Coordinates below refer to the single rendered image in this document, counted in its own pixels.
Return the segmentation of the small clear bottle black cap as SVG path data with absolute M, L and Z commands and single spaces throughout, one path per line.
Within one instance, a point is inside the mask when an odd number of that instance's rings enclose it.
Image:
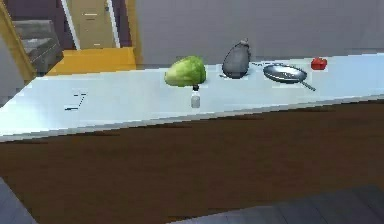
M 199 93 L 199 86 L 198 85 L 194 85 L 192 87 L 191 107 L 192 108 L 199 108 L 200 107 L 200 93 Z

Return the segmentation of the green lettuce head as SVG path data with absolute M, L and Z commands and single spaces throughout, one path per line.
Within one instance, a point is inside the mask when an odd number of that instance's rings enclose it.
M 173 63 L 164 74 L 170 86 L 185 87 L 206 81 L 206 69 L 201 57 L 187 56 Z

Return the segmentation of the white worktop counter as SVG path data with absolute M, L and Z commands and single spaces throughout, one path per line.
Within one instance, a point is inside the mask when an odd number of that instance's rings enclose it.
M 265 78 L 261 63 L 242 79 L 210 65 L 199 108 L 191 88 L 165 83 L 163 69 L 39 77 L 0 108 L 0 142 L 384 99 L 384 54 L 331 57 L 323 71 L 308 59 L 290 63 L 308 71 L 315 91 Z M 87 94 L 82 105 L 66 111 L 77 93 Z

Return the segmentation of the dark grey kettle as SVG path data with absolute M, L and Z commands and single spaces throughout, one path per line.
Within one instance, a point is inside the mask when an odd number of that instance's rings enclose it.
M 248 39 L 242 39 L 235 44 L 227 53 L 223 64 L 222 72 L 231 79 L 240 79 L 245 76 L 249 69 L 251 58 Z

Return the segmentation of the grey frying pan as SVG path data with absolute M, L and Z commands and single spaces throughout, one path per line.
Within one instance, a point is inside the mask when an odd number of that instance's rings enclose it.
M 316 88 L 305 82 L 307 73 L 297 67 L 283 63 L 274 63 L 263 68 L 264 76 L 268 79 L 285 84 L 300 83 L 306 88 L 315 91 Z

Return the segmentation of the thin black utensil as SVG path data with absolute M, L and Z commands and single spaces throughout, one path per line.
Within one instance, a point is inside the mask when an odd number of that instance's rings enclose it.
M 66 105 L 64 109 L 66 111 L 71 111 L 71 110 L 78 110 L 80 106 L 82 105 L 85 97 L 87 96 L 86 93 L 77 93 L 73 95 L 73 100 L 69 105 Z

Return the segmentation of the tan room door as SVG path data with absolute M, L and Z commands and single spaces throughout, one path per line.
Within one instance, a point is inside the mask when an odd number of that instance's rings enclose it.
M 81 49 L 114 48 L 112 0 L 67 0 Z

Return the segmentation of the red tomato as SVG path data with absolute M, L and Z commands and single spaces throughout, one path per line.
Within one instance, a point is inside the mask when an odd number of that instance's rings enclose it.
M 325 58 L 316 57 L 311 61 L 312 70 L 324 70 L 328 64 L 328 61 Z

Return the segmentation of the grey sofa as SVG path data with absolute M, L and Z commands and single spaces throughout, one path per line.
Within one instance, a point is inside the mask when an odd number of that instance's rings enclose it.
M 63 59 L 52 20 L 19 20 L 13 25 L 38 77 L 45 76 Z

